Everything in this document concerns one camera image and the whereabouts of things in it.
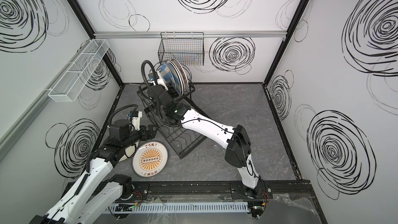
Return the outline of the white plate black flower outline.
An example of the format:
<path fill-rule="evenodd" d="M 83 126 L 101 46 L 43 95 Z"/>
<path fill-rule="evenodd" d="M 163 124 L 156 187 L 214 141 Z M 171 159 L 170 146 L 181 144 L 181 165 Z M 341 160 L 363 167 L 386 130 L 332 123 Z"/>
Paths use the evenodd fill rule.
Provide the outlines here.
<path fill-rule="evenodd" d="M 170 73 L 170 70 L 167 69 L 163 69 L 160 71 L 157 71 L 157 75 L 158 75 L 158 79 L 157 79 L 157 83 L 162 85 L 164 87 L 164 89 L 166 91 L 169 90 L 169 86 L 171 85 L 171 79 L 172 79 L 172 75 Z"/>

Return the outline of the blue striped plate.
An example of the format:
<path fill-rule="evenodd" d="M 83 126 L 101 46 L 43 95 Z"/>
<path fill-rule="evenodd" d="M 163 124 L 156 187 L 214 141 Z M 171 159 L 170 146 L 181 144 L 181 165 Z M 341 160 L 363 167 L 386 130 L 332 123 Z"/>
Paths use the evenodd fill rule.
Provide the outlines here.
<path fill-rule="evenodd" d="M 160 67 L 160 70 L 167 69 L 167 68 L 170 70 L 170 73 L 172 75 L 171 87 L 173 87 L 175 89 L 177 95 L 180 96 L 181 87 L 180 87 L 179 80 L 177 78 L 175 70 L 168 63 L 162 64 Z"/>

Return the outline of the cream floral plate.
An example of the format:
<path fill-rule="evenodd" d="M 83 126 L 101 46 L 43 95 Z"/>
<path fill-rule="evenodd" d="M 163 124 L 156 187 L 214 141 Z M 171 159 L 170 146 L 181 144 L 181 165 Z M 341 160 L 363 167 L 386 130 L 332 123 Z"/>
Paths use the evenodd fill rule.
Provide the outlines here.
<path fill-rule="evenodd" d="M 138 148 L 138 142 L 136 142 L 133 145 L 126 148 L 124 151 L 124 155 L 120 158 L 119 161 L 121 162 L 121 161 L 124 161 L 124 160 L 127 160 L 127 159 L 133 157 L 137 151 L 137 148 Z"/>

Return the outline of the orange sunburst plate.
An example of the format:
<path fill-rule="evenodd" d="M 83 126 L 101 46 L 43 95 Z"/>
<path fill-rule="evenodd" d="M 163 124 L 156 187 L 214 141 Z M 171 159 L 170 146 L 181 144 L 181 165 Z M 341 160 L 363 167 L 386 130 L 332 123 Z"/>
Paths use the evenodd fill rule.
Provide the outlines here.
<path fill-rule="evenodd" d="M 135 174 L 142 178 L 154 177 L 166 167 L 169 154 L 164 144 L 151 141 L 140 146 L 132 161 Z"/>

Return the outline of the white plate red characters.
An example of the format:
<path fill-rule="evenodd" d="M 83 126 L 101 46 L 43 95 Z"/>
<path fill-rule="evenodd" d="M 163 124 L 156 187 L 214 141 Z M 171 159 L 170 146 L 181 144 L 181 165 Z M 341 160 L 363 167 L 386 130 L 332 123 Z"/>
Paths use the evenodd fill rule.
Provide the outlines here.
<path fill-rule="evenodd" d="M 189 82 L 188 82 L 187 74 L 186 74 L 184 68 L 182 67 L 182 65 L 176 59 L 173 59 L 173 63 L 177 67 L 178 73 L 181 77 L 183 92 L 186 93 L 189 91 Z"/>

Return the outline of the black wire dish rack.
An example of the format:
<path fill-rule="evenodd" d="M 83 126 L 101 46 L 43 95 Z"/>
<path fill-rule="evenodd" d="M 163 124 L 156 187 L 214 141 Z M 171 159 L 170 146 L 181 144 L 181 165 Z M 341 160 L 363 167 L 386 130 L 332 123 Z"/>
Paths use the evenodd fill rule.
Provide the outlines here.
<path fill-rule="evenodd" d="M 137 94 L 140 97 L 144 112 L 152 124 L 159 127 L 158 131 L 166 142 L 172 147 L 180 159 L 185 158 L 190 152 L 197 148 L 206 137 L 192 130 L 185 129 L 177 124 L 168 126 L 166 120 L 158 115 L 156 105 L 148 95 L 148 88 L 144 83 L 139 85 Z"/>

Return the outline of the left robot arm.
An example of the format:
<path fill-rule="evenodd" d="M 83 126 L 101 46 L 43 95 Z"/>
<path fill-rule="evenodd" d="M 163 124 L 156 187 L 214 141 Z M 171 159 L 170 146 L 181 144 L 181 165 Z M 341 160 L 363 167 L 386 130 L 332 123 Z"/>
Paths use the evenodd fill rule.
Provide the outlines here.
<path fill-rule="evenodd" d="M 113 202 L 129 200 L 138 193 L 129 176 L 116 174 L 105 179 L 127 148 L 154 138 L 158 130 L 154 125 L 140 125 L 140 117 L 134 115 L 136 104 L 122 107 L 128 108 L 132 111 L 127 119 L 113 121 L 121 109 L 110 115 L 105 143 L 88 156 L 85 170 L 67 193 L 45 215 L 34 216 L 32 224 L 92 224 Z"/>

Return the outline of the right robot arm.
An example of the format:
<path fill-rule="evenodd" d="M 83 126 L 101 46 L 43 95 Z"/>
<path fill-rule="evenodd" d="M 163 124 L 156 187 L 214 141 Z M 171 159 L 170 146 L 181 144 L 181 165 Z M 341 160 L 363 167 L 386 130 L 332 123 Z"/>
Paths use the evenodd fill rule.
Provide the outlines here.
<path fill-rule="evenodd" d="M 199 113 L 182 100 L 194 91 L 185 69 L 176 60 L 167 60 L 159 69 L 145 60 L 141 74 L 148 98 L 161 122 L 169 127 L 181 127 L 205 136 L 225 150 L 225 161 L 237 168 L 247 196 L 264 195 L 264 182 L 252 160 L 251 141 L 246 129 L 218 123 Z"/>

